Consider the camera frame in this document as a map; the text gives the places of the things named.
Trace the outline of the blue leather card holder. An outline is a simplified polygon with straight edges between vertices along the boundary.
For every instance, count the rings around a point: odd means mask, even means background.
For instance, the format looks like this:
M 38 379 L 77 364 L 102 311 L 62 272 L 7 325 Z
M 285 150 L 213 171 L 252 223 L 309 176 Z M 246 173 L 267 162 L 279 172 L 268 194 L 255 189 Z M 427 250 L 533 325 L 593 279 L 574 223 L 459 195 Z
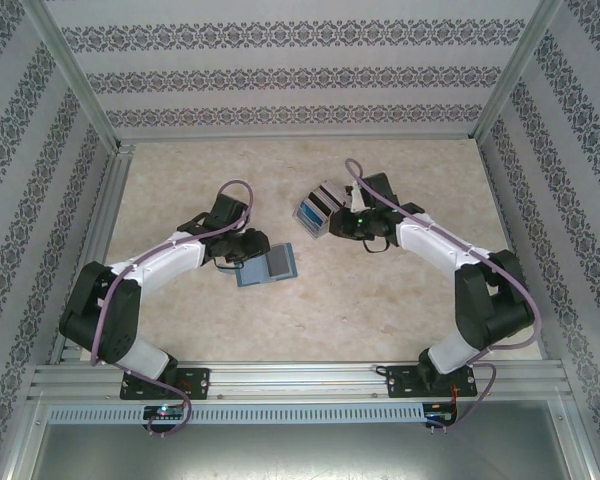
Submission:
M 291 243 L 282 243 L 287 247 L 288 258 L 290 260 L 291 274 L 271 278 L 268 274 L 266 254 L 252 258 L 244 263 L 244 266 L 235 272 L 237 285 L 239 287 L 248 287 L 259 284 L 273 283 L 283 280 L 296 278 L 298 276 L 294 252 Z

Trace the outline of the grey card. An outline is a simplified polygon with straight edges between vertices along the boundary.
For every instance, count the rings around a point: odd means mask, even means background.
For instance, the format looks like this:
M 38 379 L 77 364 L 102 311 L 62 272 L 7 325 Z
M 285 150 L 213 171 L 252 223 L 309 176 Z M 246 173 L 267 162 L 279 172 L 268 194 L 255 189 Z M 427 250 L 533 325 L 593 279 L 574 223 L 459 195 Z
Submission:
M 266 254 L 268 274 L 271 278 L 278 278 L 291 274 L 290 260 L 285 244 L 276 245 Z

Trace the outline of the clear acrylic card box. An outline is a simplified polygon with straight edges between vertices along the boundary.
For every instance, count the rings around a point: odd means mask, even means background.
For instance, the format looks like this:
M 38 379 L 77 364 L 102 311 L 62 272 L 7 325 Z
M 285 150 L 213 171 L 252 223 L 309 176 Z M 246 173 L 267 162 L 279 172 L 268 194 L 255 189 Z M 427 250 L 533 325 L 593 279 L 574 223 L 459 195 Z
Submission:
M 331 217 L 348 205 L 345 189 L 324 181 L 309 192 L 293 212 L 293 218 L 314 239 L 329 230 Z

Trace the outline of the grey metal panel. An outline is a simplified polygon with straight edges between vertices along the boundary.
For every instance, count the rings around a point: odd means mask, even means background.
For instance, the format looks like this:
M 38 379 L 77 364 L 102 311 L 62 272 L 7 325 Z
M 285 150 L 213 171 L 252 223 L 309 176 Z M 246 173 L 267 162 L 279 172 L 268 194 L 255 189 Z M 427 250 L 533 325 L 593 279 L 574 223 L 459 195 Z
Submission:
M 599 480 L 548 422 L 431 433 L 415 424 L 48 425 L 8 480 Z

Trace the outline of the aluminium frame bar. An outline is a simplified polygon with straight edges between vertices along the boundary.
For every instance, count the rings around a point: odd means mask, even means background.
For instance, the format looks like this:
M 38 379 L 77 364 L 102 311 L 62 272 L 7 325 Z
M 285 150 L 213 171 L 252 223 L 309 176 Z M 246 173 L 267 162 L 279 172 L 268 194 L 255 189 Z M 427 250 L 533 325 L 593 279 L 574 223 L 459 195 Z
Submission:
M 473 139 L 468 134 L 451 133 L 413 133 L 413 134 L 236 134 L 236 135 L 198 135 L 171 137 L 122 137 L 120 145 L 138 145 L 145 143 L 194 143 L 194 142 L 238 142 L 238 141 L 456 141 Z

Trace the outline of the aluminium side rail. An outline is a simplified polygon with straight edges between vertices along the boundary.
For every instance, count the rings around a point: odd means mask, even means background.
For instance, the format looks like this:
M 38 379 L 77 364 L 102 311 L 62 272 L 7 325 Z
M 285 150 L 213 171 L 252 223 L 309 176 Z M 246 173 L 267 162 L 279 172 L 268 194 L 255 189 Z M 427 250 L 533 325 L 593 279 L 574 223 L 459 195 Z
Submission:
M 82 268 L 91 261 L 106 260 L 134 149 L 133 145 L 123 145 L 109 160 L 66 300 L 70 299 Z

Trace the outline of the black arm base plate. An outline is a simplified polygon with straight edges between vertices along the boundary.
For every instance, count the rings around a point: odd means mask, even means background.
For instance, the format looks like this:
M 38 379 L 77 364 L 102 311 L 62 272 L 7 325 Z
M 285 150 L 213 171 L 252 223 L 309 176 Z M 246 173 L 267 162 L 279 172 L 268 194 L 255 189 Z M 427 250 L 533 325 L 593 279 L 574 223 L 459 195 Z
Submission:
M 475 375 L 468 366 L 446 375 L 434 372 L 433 380 L 426 383 L 414 365 L 393 365 L 385 368 L 390 398 L 442 398 L 453 392 L 460 398 L 473 398 L 478 394 Z
M 206 400 L 209 377 L 210 370 L 206 368 L 178 367 L 173 374 L 160 378 L 160 381 L 166 383 L 167 379 L 170 379 L 171 385 L 191 400 Z M 176 392 L 128 373 L 123 375 L 119 396 L 122 400 L 181 400 L 181 396 Z

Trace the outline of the aluminium mounting rail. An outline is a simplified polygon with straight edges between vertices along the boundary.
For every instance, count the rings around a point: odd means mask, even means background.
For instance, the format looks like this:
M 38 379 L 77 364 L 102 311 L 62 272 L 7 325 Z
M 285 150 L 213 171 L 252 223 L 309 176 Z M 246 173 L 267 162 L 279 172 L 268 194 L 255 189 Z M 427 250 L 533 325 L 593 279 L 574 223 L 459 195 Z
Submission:
M 387 402 L 387 381 L 373 363 L 188 362 L 210 370 L 210 402 L 338 403 Z M 496 360 L 491 401 L 571 398 L 573 389 L 556 360 Z M 86 362 L 38 366 L 26 399 L 47 404 L 96 404 L 120 400 L 123 371 Z

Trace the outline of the aluminium frame post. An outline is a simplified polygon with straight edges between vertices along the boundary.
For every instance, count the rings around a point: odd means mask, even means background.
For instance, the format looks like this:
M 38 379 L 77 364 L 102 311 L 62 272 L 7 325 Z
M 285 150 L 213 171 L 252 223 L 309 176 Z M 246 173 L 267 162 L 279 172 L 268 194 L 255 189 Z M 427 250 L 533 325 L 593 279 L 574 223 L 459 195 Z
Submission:
M 109 153 L 120 140 L 45 0 L 19 0 Z
M 510 93 L 521 78 L 534 50 L 545 35 L 562 3 L 563 0 L 539 0 L 471 133 L 471 137 L 478 146 L 483 145 L 486 141 Z

